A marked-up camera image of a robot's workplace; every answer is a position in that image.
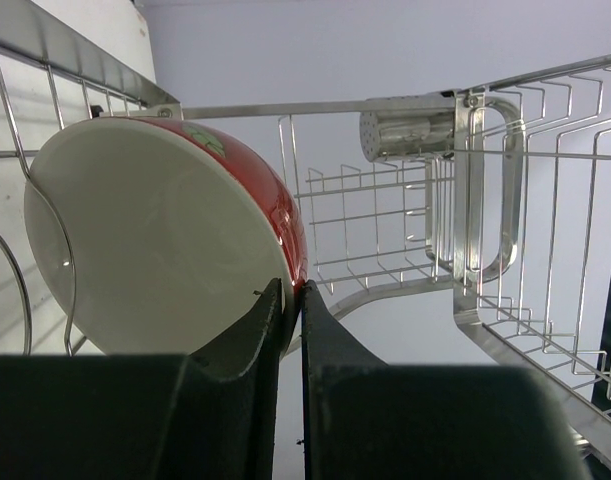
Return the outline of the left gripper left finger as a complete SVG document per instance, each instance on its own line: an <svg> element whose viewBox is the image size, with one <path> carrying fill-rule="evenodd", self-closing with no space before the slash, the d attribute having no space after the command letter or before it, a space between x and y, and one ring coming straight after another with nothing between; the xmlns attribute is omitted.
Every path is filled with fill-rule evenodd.
<svg viewBox="0 0 611 480"><path fill-rule="evenodd" d="M0 479L270 478L282 296L190 355L0 356Z"/></svg>

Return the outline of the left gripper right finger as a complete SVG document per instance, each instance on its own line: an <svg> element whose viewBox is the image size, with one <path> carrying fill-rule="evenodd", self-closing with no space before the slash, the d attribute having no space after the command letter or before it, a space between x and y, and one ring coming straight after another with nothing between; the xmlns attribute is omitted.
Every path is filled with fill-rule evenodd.
<svg viewBox="0 0 611 480"><path fill-rule="evenodd" d="M543 378L522 367L390 365L302 290L309 479L586 479Z"/></svg>

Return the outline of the dark red bowl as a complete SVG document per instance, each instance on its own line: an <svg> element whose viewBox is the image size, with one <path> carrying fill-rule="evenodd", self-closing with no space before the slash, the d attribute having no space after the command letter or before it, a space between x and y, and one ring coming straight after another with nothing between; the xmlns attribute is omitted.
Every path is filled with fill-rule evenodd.
<svg viewBox="0 0 611 480"><path fill-rule="evenodd" d="M106 117L56 133L29 173L35 262L101 352L194 352L273 279L289 345L307 278L304 226L283 180L246 144L187 121Z"/></svg>

